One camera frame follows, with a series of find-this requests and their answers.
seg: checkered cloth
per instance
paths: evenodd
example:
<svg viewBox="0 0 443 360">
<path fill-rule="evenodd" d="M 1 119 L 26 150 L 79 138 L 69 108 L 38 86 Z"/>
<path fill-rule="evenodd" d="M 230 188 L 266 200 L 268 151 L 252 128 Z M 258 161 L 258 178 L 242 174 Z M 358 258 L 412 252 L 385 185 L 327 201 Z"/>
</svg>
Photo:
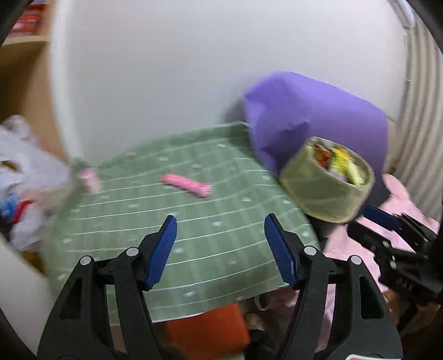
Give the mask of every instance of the checkered cloth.
<svg viewBox="0 0 443 360">
<path fill-rule="evenodd" d="M 159 182 L 173 173 L 212 184 L 198 198 Z M 178 235 L 161 281 L 145 294 L 153 321 L 187 317 L 270 291 L 284 283 L 264 236 L 273 212 L 304 244 L 317 239 L 251 151 L 248 129 L 219 126 L 136 147 L 98 167 L 102 190 L 78 186 L 66 200 L 44 244 L 56 294 L 84 255 L 116 257 L 160 229 L 171 214 Z M 118 322 L 115 291 L 107 289 L 109 316 Z"/>
</svg>

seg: corrugated wall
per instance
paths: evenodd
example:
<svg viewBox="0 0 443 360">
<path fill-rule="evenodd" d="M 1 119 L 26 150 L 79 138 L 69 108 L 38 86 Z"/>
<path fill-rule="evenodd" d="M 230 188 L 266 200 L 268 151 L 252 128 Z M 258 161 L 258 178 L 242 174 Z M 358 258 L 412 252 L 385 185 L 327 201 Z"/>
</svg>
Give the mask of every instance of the corrugated wall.
<svg viewBox="0 0 443 360">
<path fill-rule="evenodd" d="M 409 190 L 412 201 L 438 221 L 443 189 L 443 56 L 416 15 L 416 26 L 406 29 L 408 74 L 398 119 L 394 176 Z"/>
</svg>

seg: purple paper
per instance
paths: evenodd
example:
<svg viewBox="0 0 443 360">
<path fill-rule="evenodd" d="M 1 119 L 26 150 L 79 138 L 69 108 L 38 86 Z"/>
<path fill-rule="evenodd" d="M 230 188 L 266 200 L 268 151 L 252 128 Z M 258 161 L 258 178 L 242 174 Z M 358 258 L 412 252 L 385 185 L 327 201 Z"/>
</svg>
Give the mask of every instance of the purple paper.
<svg viewBox="0 0 443 360">
<path fill-rule="evenodd" d="M 243 105 L 253 148 L 274 175 L 307 139 L 318 136 L 353 150 L 381 178 L 388 122 L 370 102 L 324 82 L 278 72 L 245 93 Z"/>
</svg>

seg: green basket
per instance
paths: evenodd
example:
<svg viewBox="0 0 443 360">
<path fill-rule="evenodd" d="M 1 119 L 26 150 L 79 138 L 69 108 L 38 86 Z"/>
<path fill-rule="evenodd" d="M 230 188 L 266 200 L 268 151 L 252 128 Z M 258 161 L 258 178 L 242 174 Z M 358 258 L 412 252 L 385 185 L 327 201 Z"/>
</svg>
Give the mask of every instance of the green basket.
<svg viewBox="0 0 443 360">
<path fill-rule="evenodd" d="M 362 170 L 365 184 L 358 186 L 337 179 L 314 159 L 312 144 L 317 140 L 332 147 L 335 143 L 312 137 L 285 165 L 280 182 L 303 212 L 330 223 L 346 223 L 358 213 L 374 185 L 374 172 L 366 161 L 344 147 Z"/>
</svg>

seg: silver screw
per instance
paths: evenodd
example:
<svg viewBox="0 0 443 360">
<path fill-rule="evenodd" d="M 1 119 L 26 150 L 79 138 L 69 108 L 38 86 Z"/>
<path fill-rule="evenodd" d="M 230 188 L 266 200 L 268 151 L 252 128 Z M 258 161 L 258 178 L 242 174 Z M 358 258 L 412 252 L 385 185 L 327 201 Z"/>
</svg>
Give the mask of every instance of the silver screw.
<svg viewBox="0 0 443 360">
<path fill-rule="evenodd" d="M 126 250 L 126 255 L 127 256 L 136 256 L 138 254 L 138 249 L 136 247 L 130 247 L 129 249 Z"/>
<path fill-rule="evenodd" d="M 314 256 L 317 253 L 317 249 L 313 246 L 307 246 L 304 248 L 304 252 L 307 255 Z"/>
<path fill-rule="evenodd" d="M 355 265 L 360 265 L 361 264 L 361 257 L 357 256 L 357 255 L 352 255 L 351 256 L 351 261 L 352 263 L 354 263 Z"/>
<path fill-rule="evenodd" d="M 91 262 L 91 257 L 90 256 L 83 256 L 80 259 L 80 264 L 82 265 L 88 265 Z"/>
</svg>

